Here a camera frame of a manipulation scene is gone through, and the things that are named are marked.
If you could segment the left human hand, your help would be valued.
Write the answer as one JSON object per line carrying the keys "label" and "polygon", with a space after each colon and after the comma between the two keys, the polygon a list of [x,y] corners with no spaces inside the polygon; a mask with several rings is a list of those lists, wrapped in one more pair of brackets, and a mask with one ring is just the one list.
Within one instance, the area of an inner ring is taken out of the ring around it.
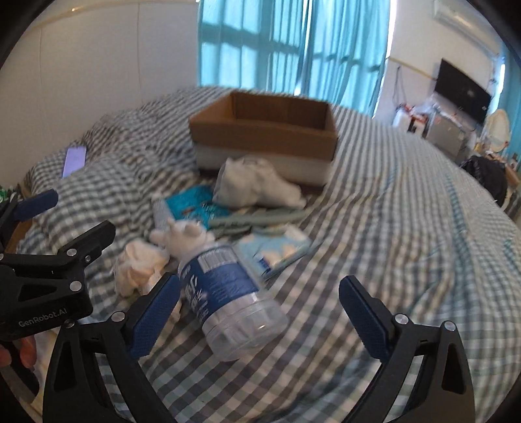
{"label": "left human hand", "polygon": [[[25,368],[32,369],[37,361],[37,348],[35,337],[24,337],[20,339],[20,346],[16,347],[20,355],[20,361]],[[10,366],[12,362],[11,353],[3,346],[0,346],[0,367]]]}

